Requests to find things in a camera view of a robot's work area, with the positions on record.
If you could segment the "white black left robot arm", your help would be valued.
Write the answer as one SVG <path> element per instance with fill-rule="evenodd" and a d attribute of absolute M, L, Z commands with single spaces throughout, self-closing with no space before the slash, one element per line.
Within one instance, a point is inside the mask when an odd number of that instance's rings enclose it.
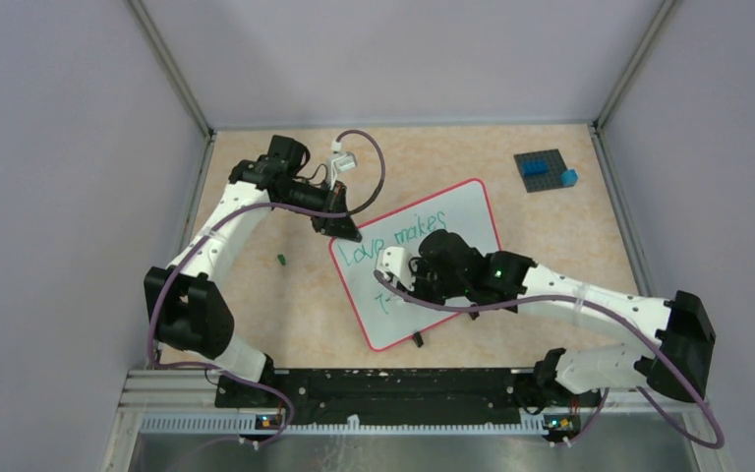
<path fill-rule="evenodd" d="M 273 136 L 266 153 L 232 169 L 215 210 L 190 245 L 168 267 L 152 267 L 144 280 L 153 340 L 240 378 L 239 394 L 257 407 L 272 400 L 276 381 L 264 372 L 267 356 L 235 334 L 219 283 L 255 228 L 276 208 L 309 215 L 317 233 L 362 239 L 346 204 L 347 188 L 338 178 L 356 167 L 354 154 L 334 142 L 319 184 L 300 173 L 309 160 L 305 145 Z"/>

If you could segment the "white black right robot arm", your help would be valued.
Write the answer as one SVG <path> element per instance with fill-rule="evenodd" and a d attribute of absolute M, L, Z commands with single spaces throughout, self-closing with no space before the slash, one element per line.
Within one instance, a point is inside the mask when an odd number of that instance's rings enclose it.
<path fill-rule="evenodd" d="M 547 317 L 615 340 L 614 346 L 558 348 L 537 364 L 537 391 L 562 405 L 575 393 L 646 385 L 674 400 L 706 395 L 716 334 L 702 300 L 630 295 L 579 281 L 506 251 L 483 254 L 458 234 L 437 230 L 399 259 L 398 287 L 443 306 L 464 298 L 484 310 Z"/>

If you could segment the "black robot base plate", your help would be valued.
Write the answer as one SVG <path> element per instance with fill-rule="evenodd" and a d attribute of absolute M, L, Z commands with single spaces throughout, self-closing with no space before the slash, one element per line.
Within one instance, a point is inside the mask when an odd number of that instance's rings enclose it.
<path fill-rule="evenodd" d="M 342 424 L 352 415 L 367 426 L 483 426 L 517 424 L 552 407 L 595 407 L 600 399 L 510 368 L 277 369 L 261 382 L 264 389 L 223 379 L 214 404 L 284 413 L 291 402 L 295 427 Z"/>

